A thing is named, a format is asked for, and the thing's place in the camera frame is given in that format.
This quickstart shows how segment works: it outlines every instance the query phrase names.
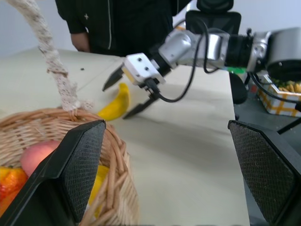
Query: wicker basket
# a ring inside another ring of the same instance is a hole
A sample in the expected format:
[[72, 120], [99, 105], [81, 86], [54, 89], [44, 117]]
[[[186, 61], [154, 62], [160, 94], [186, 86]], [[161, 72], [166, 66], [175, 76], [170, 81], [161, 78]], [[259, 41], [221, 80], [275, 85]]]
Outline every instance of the wicker basket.
[[[61, 141], [72, 128], [100, 119], [83, 110], [42, 109], [13, 114], [0, 120], [0, 166], [20, 166], [23, 150], [44, 140]], [[107, 125], [100, 164], [110, 168], [97, 197], [86, 211], [81, 226], [139, 224], [138, 196], [130, 170], [126, 144]], [[102, 207], [100, 216], [92, 220]]]

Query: gray wall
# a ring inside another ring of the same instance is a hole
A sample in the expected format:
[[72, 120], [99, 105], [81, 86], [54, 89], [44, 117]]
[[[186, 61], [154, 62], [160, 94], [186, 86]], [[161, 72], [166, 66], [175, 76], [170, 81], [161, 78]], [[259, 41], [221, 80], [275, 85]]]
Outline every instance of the gray wall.
[[[53, 32], [56, 46], [74, 50], [66, 23], [57, 14], [55, 1], [39, 0], [38, 5]], [[190, 8], [195, 9], [195, 5], [196, 0], [193, 0]], [[265, 31], [301, 26], [300, 7], [300, 0], [235, 0], [233, 10], [241, 13], [240, 33], [245, 33], [248, 27], [253, 31]], [[185, 10], [174, 21], [184, 16]], [[20, 13], [3, 1], [0, 1], [0, 19], [0, 57], [37, 45], [37, 40]]]

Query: black cable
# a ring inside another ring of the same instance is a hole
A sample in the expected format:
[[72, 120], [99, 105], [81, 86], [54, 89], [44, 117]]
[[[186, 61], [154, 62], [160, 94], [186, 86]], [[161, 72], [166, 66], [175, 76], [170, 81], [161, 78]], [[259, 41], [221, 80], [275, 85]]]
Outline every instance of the black cable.
[[246, 80], [244, 82], [245, 86], [247, 86], [249, 84], [249, 81], [250, 81], [251, 77], [250, 75], [248, 74], [247, 77], [246, 77]]
[[[205, 56], [204, 56], [204, 66], [203, 66], [203, 68], [204, 68], [205, 73], [211, 74], [211, 73], [214, 73], [214, 72], [218, 71], [219, 68], [216, 68], [216, 69], [214, 69], [212, 71], [208, 71], [207, 70], [207, 66], [206, 65], [207, 65], [207, 60], [208, 60], [207, 55], [208, 55], [208, 49], [209, 49], [209, 30], [208, 30], [208, 27], [205, 24], [205, 22], [204, 21], [201, 21], [201, 22], [202, 22], [202, 26], [203, 26], [202, 29], [203, 29], [203, 31], [205, 33], [205, 38], [206, 38], [206, 47], [205, 47]], [[182, 100], [183, 97], [187, 94], [187, 92], [188, 92], [188, 90], [189, 90], [189, 88], [191, 86], [191, 83], [193, 81], [195, 70], [196, 70], [196, 67], [197, 67], [198, 51], [199, 51], [199, 46], [200, 46], [200, 43], [202, 41], [202, 38], [203, 38], [203, 36], [200, 35], [200, 38], [198, 39], [198, 42], [197, 42], [196, 52], [195, 52], [195, 55], [194, 55], [194, 58], [193, 58], [192, 70], [191, 70], [189, 81], [188, 81], [188, 83], [187, 83], [184, 91], [182, 92], [182, 94], [178, 98], [176, 98], [176, 99], [168, 99], [168, 98], [162, 96], [160, 94], [158, 88], [157, 88], [157, 85], [153, 82], [153, 80], [145, 81], [145, 84], [149, 88], [151, 88], [154, 91], [154, 94], [157, 95], [157, 97], [159, 97], [161, 100], [163, 100], [165, 102], [168, 102], [168, 103], [175, 103], [175, 102], [178, 102], [178, 101]]]
[[198, 39], [197, 48], [196, 48], [196, 52], [195, 52], [195, 55], [194, 55], [194, 58], [193, 58], [192, 70], [191, 70], [191, 73], [190, 73], [189, 81], [188, 81], [188, 83], [187, 83], [184, 91], [182, 92], [182, 94], [178, 98], [176, 98], [176, 99], [168, 99], [168, 98], [162, 96], [159, 91], [158, 92], [155, 91], [155, 90], [157, 90], [157, 88], [154, 87], [154, 86], [157, 86], [157, 85], [156, 85], [156, 83], [152, 82], [153, 80], [150, 81], [151, 84], [149, 84], [148, 82], [146, 82], [146, 84], [148, 86], [150, 86], [150, 88], [153, 91], [155, 91], [155, 95], [157, 95], [157, 97], [159, 97], [161, 100], [163, 100], [165, 102], [168, 102], [168, 103], [175, 103], [175, 102], [178, 102], [178, 101], [182, 100], [183, 97], [187, 94], [187, 92], [188, 92], [188, 90], [189, 90], [189, 88], [190, 88], [190, 86], [192, 84], [192, 81], [193, 81], [193, 78], [194, 78], [194, 74], [195, 74], [195, 70], [196, 70], [196, 67], [197, 67], [198, 50], [199, 50], [199, 44], [201, 43], [201, 40], [202, 40], [202, 37], [200, 37]]
[[208, 60], [207, 55], [208, 55], [208, 50], [209, 50], [209, 31], [208, 31], [208, 27], [205, 24], [205, 22], [203, 20], [200, 20], [200, 22], [201, 22], [203, 33], [205, 33], [205, 37], [206, 37], [206, 47], [205, 47], [205, 56], [204, 56], [204, 66], [203, 66], [203, 68], [204, 68], [204, 72], [206, 74], [211, 74], [211, 73], [214, 73], [214, 72], [218, 71], [219, 68], [216, 68], [212, 71], [207, 70], [207, 60]]
[[224, 34], [228, 34], [227, 32], [223, 31], [222, 29], [215, 28], [215, 27], [208, 28], [208, 31], [209, 31], [209, 33], [210, 33], [210, 32], [214, 32], [214, 33], [224, 33]]
[[301, 101], [295, 101], [295, 100], [289, 100], [289, 99], [285, 99], [285, 98], [281, 98], [278, 97], [272, 93], [270, 93], [269, 91], [267, 91], [256, 79], [256, 76], [258, 76], [255, 73], [248, 73], [248, 75], [251, 77], [251, 79], [254, 81], [255, 85], [261, 89], [264, 93], [266, 93], [267, 95], [269, 95], [270, 97], [280, 100], [280, 101], [284, 101], [284, 102], [288, 102], [288, 103], [293, 103], [293, 104], [301, 104]]

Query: basket handle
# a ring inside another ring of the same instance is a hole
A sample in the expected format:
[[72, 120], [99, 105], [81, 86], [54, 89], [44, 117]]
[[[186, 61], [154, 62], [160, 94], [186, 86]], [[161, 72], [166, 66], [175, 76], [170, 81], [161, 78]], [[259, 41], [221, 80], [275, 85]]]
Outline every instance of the basket handle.
[[81, 106], [78, 100], [76, 83], [72, 84], [68, 79], [68, 71], [63, 66], [60, 55], [54, 47], [53, 36], [48, 24], [41, 13], [35, 0], [5, 0], [8, 4], [16, 8], [25, 18], [32, 28], [39, 41], [39, 50], [42, 52], [46, 64], [47, 72], [51, 73], [55, 79], [58, 91], [61, 96], [62, 107], [65, 111], [73, 111], [80, 107], [90, 108], [91, 104]]

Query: table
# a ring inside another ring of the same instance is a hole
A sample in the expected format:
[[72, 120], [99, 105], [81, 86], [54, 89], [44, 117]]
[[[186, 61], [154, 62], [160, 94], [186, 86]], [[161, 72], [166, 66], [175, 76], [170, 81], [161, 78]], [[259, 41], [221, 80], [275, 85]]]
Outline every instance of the table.
[[[105, 93], [101, 89], [122, 59], [69, 51], [61, 54], [71, 78], [79, 83], [78, 96], [95, 101], [94, 112], [114, 98], [117, 85]], [[35, 60], [38, 58], [38, 52], [30, 50], [0, 60], [0, 98], [5, 98], [0, 117], [59, 105], [54, 82], [43, 74], [45, 68]], [[170, 73], [167, 83], [160, 86], [162, 94], [179, 95], [189, 72], [189, 67], [181, 66]], [[227, 130], [228, 121], [234, 118], [227, 74], [206, 75], [197, 69], [181, 102], [157, 101], [130, 120], [111, 122], [131, 155], [142, 225], [250, 225], [243, 178]], [[147, 99], [144, 90], [123, 81], [130, 88], [131, 107]]]

